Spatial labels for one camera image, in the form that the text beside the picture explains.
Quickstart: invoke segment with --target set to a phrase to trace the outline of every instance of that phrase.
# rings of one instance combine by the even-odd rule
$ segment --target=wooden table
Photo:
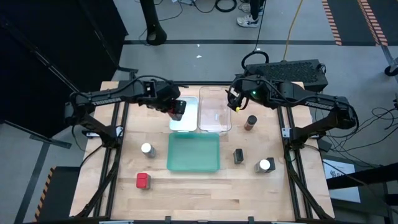
[[[101,89],[117,85],[117,82],[103,82]],[[180,90],[182,96],[198,96],[199,89],[200,86],[191,86]],[[95,118],[110,124],[113,107],[97,107]],[[120,123],[123,104],[119,111]],[[258,121],[251,131],[245,131],[243,125],[251,114]],[[298,127],[312,122],[305,106],[294,107],[293,115]],[[284,120],[288,127],[285,109]],[[170,215],[172,220],[243,221],[248,216],[254,216],[256,221],[295,220],[276,110],[249,102],[246,110],[232,112],[233,128],[220,137],[221,169],[215,173],[174,173],[166,169],[169,121],[167,114],[145,106],[129,106],[112,219],[164,220]],[[143,155],[141,144],[145,142],[155,147],[156,158]],[[85,156],[100,144],[100,139],[88,140]],[[312,139],[307,144],[317,146]],[[240,165],[235,165],[233,159],[237,148],[244,152],[244,162]],[[97,190],[104,152],[104,149],[97,152],[81,169],[70,215],[76,215]],[[301,155],[309,191],[327,214],[334,217],[319,152],[308,147],[301,150]],[[254,173],[255,163],[267,157],[274,157],[276,170]],[[136,188],[138,172],[152,176],[150,190]],[[298,188],[297,195],[300,213],[305,217]],[[101,214],[105,203],[103,200]]]

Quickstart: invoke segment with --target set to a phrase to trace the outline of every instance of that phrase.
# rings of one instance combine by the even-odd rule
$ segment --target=green tray
[[[220,137],[218,134],[170,134],[167,169],[171,171],[218,171],[220,169]]]

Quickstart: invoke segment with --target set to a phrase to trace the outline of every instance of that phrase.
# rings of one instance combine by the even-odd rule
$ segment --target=gray floor
[[[133,0],[114,0],[125,26],[130,33],[126,40],[137,40],[144,31],[145,23],[139,3]],[[213,0],[198,0],[198,7],[207,10]],[[268,0],[266,14],[262,25],[261,39],[285,40],[290,23],[299,0]],[[178,14],[180,8],[170,0],[157,6],[159,18]],[[236,25],[236,17],[244,15],[235,10],[230,13],[214,11],[200,14],[192,6],[183,5],[180,17],[162,22],[169,39],[256,39],[258,29],[244,29]],[[306,0],[298,15],[292,32],[292,40],[333,40],[321,0]],[[253,50],[253,45],[228,44],[192,44],[161,45],[146,47],[143,45],[125,45],[121,55],[120,66],[138,68],[139,75],[160,75],[174,80],[232,80],[233,75],[242,72],[241,59]],[[270,55],[271,62],[282,60],[284,45],[259,45],[258,48]],[[398,56],[398,47],[390,47],[393,56]],[[372,116],[375,107],[392,108],[394,93],[398,92],[395,78],[387,77],[382,71],[387,66],[380,47],[339,47],[336,45],[291,45],[287,60],[304,60],[316,58],[327,66],[329,85],[325,93],[346,96],[356,108],[359,120],[364,121]],[[248,63],[263,62],[263,58],[251,58]],[[116,72],[113,80],[125,80],[128,75]],[[385,131],[388,121],[376,121],[364,129],[346,144],[346,149],[378,141],[390,130]],[[341,135],[343,131],[332,131]],[[84,148],[86,139],[78,134],[78,141]],[[352,154],[367,162],[390,164],[397,162],[395,151],[398,144],[397,134],[392,134],[385,141],[370,147],[353,150]],[[31,222],[39,202],[45,178],[52,166],[78,166],[83,152],[75,145],[70,128],[55,136],[55,139],[70,142],[71,149],[51,146],[40,174],[34,195],[25,216],[25,222]],[[29,135],[6,124],[0,124],[0,223],[12,223],[23,198],[42,144],[30,140]],[[390,184],[391,191],[398,189],[396,183]],[[338,217],[350,221],[379,223],[376,217],[336,210]]]

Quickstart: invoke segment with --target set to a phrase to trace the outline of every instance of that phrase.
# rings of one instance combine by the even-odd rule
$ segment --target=transparent bin
[[[199,129],[202,133],[225,135],[232,128],[226,87],[204,86],[199,91]]]

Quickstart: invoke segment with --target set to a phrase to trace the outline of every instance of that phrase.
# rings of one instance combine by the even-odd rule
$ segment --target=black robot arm
[[[177,100],[180,96],[178,85],[171,80],[141,81],[140,78],[142,77],[122,82],[122,87],[112,90],[72,93],[70,102],[65,107],[65,122],[72,126],[82,125],[98,134],[104,147],[116,147],[118,144],[116,127],[105,126],[89,114],[96,106],[122,101],[137,103],[139,106],[146,105],[150,109],[168,113],[174,120],[181,120],[186,102]]]
[[[252,100],[265,107],[309,106],[330,111],[329,115],[303,128],[286,129],[291,148],[303,148],[310,136],[325,135],[333,128],[349,129],[357,125],[358,117],[345,97],[330,96],[304,90],[292,82],[268,81],[264,76],[237,76],[228,91],[228,106],[235,111],[244,110]]]

